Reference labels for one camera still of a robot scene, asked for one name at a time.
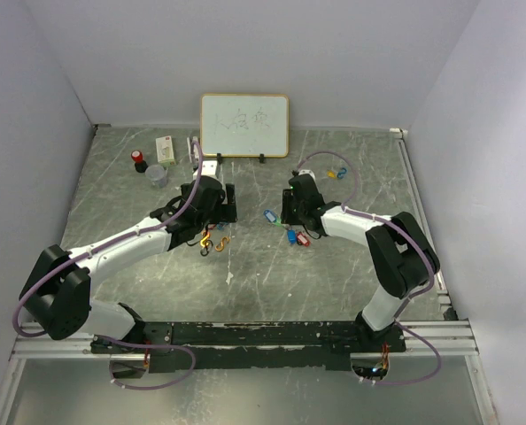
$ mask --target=clear plastic cup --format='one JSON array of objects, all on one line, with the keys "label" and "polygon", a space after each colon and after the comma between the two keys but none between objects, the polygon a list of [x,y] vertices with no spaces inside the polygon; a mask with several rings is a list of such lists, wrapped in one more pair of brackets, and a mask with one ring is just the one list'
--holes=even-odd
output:
[{"label": "clear plastic cup", "polygon": [[166,169],[159,164],[148,166],[145,170],[145,175],[151,184],[156,188],[164,188],[168,183],[168,179],[166,178]]}]

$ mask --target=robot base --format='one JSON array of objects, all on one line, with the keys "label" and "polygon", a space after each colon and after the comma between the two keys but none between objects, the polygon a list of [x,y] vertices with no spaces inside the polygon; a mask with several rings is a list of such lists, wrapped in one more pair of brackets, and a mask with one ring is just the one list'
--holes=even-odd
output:
[{"label": "robot base", "polygon": [[[151,344],[187,346],[197,357],[196,369],[325,367],[351,371],[351,353],[381,355],[383,343],[392,352],[406,350],[399,328],[391,326],[375,339],[364,339],[354,321],[145,322],[143,335]],[[92,344],[95,354],[123,352],[128,351],[100,339]],[[150,373],[190,366],[189,356],[177,351],[151,351],[149,362]]]}]

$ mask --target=metal carabiner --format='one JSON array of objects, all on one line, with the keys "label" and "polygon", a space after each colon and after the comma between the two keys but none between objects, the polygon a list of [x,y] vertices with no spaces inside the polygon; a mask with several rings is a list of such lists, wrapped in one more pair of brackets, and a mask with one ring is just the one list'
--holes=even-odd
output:
[{"label": "metal carabiner", "polygon": [[226,246],[226,243],[229,243],[229,242],[230,242],[229,237],[227,236],[222,237],[220,243],[216,245],[216,251],[217,252],[223,251],[224,247]]},{"label": "metal carabiner", "polygon": [[208,255],[210,253],[210,249],[213,247],[213,242],[208,239],[206,242],[205,242],[205,245],[200,249],[200,255],[202,257],[205,257],[206,255]]},{"label": "metal carabiner", "polygon": [[347,168],[343,166],[342,168],[340,168],[340,171],[337,172],[336,178],[338,180],[342,180],[347,172],[348,172]]},{"label": "metal carabiner", "polygon": [[202,239],[200,239],[200,246],[204,248],[208,241],[210,241],[210,232],[202,230]]}]

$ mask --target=whiteboard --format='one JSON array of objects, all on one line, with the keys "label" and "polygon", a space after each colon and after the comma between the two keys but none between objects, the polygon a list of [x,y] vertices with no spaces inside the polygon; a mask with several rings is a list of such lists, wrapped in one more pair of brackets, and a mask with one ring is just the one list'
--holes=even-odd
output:
[{"label": "whiteboard", "polygon": [[205,94],[200,144],[207,156],[286,157],[289,98],[285,95]]}]

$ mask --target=red bottle cap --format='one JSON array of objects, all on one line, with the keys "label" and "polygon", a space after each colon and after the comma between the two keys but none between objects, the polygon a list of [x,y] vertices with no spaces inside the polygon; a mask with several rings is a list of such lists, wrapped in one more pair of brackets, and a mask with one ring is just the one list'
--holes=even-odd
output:
[{"label": "red bottle cap", "polygon": [[133,159],[137,164],[140,162],[143,162],[143,154],[141,151],[133,151],[131,152],[131,159]]}]

